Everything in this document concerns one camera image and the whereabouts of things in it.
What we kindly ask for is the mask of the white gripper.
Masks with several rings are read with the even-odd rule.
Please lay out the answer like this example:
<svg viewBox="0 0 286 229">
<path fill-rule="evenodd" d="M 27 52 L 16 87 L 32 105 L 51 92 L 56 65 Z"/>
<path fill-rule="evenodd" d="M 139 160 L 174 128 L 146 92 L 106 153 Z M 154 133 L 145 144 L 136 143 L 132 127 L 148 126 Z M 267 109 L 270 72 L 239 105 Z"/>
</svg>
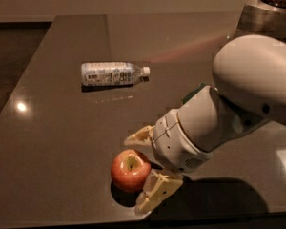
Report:
<svg viewBox="0 0 286 229">
<path fill-rule="evenodd" d="M 167 112 L 154 127 L 148 125 L 129 135 L 124 145 L 152 145 L 155 159 L 170 169 L 152 169 L 148 174 L 135 202 L 134 211 L 138 215 L 149 214 L 183 185 L 183 176 L 179 173 L 192 173 L 212 156 L 195 147 L 184 134 L 177 109 Z"/>
</svg>

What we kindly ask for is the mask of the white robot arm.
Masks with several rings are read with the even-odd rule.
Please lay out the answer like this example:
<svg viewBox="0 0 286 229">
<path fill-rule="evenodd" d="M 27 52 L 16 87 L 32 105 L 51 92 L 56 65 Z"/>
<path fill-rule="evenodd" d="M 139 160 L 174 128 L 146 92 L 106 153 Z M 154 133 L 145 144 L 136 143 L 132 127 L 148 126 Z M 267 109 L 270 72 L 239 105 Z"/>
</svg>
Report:
<svg viewBox="0 0 286 229">
<path fill-rule="evenodd" d="M 227 43 L 212 67 L 214 85 L 200 85 L 157 120 L 128 136 L 127 146 L 149 146 L 163 166 L 147 176 L 135 203 L 149 214 L 183 184 L 183 175 L 209 160 L 222 144 L 269 121 L 286 126 L 286 44 L 246 35 Z"/>
</svg>

